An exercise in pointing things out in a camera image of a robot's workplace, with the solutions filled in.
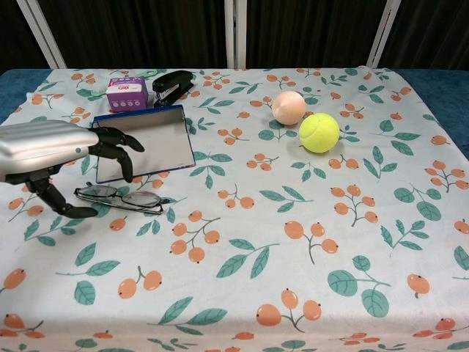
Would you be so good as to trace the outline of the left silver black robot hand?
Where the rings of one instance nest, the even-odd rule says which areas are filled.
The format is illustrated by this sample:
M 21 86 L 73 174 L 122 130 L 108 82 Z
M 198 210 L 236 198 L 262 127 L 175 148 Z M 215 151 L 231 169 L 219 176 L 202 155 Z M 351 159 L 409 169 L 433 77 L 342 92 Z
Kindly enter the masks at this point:
M 123 149 L 144 152 L 134 137 L 116 128 L 84 128 L 60 120 L 44 120 L 1 126 L 1 182 L 25 184 L 54 212 L 69 219 L 97 215 L 90 207 L 69 204 L 50 182 L 63 165 L 96 155 L 118 161 L 125 181 L 133 179 L 133 163 Z

